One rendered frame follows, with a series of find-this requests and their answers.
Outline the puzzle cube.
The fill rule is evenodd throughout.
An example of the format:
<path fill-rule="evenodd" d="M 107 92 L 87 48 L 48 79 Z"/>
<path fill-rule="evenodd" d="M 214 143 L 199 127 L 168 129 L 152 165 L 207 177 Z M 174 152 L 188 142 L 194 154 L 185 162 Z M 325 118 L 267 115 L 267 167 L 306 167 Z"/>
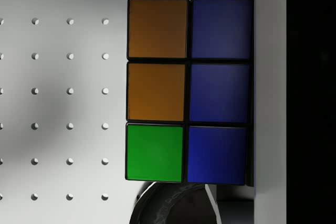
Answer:
<path fill-rule="evenodd" d="M 128 0 L 125 178 L 247 185 L 254 0 Z"/>

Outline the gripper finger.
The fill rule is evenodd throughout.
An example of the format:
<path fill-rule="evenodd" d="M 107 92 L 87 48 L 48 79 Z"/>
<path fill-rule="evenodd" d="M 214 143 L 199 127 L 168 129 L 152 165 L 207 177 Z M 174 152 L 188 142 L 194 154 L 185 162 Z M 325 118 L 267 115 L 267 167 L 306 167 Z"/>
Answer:
<path fill-rule="evenodd" d="M 254 224 L 254 187 L 206 184 L 205 189 L 217 224 Z"/>

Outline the black plate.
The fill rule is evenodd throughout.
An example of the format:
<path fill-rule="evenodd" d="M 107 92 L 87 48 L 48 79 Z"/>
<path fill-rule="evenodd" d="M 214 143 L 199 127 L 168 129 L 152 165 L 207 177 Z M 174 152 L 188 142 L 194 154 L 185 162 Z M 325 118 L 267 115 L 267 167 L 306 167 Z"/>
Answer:
<path fill-rule="evenodd" d="M 205 185 L 145 182 L 129 224 L 217 224 Z"/>

